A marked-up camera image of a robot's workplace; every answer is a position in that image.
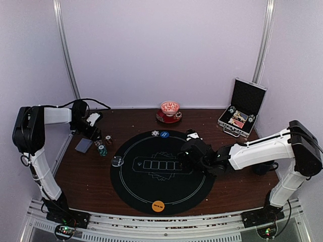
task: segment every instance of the aluminum case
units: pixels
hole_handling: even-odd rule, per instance
[[[236,138],[239,136],[248,138],[257,121],[266,91],[266,87],[236,78],[231,104],[218,120],[218,124],[223,127],[223,131]],[[231,107],[235,107],[235,110],[248,115],[248,117],[253,115],[254,121],[246,121],[242,128],[230,124],[229,120],[234,113],[229,112]]]

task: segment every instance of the case handle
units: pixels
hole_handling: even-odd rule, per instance
[[[235,138],[237,138],[237,137],[239,137],[239,136],[240,136],[240,133],[238,133],[238,132],[234,132],[234,130],[232,130],[232,129],[228,129],[229,131],[227,131],[226,129],[227,129],[227,127],[226,127],[226,126],[224,126],[224,127],[223,127],[223,132],[224,132],[224,133],[227,133],[227,134],[229,134],[229,135],[232,135],[232,136],[233,136],[233,137],[235,137]]]

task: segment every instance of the red saucer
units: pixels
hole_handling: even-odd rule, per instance
[[[182,118],[182,113],[181,112],[177,112],[176,114],[174,114],[173,116],[167,116],[166,114],[163,113],[163,111],[160,109],[158,110],[158,112],[156,113],[156,118],[157,120],[159,120],[162,123],[165,124],[173,124],[178,122],[179,120],[181,120]]]

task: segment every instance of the poker chip case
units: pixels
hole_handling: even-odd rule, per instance
[[[249,137],[260,111],[267,88],[235,79],[231,104],[218,120],[223,131],[234,137]]]

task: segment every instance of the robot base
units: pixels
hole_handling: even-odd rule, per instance
[[[75,221],[73,219],[69,219],[69,221],[66,221],[64,217],[61,216],[61,214],[55,214],[49,212],[46,216],[47,220],[54,221],[56,223],[61,223],[64,224],[68,227],[74,228],[87,228],[87,225],[90,220],[90,214],[85,213],[85,212],[80,212],[80,211],[74,211],[74,210],[69,210],[69,213],[75,218],[76,220],[76,226],[75,226]]]
[[[282,211],[278,213],[267,213],[263,208],[244,212],[241,214],[242,222],[245,228],[260,226],[266,223],[272,223],[276,220],[285,218]]]

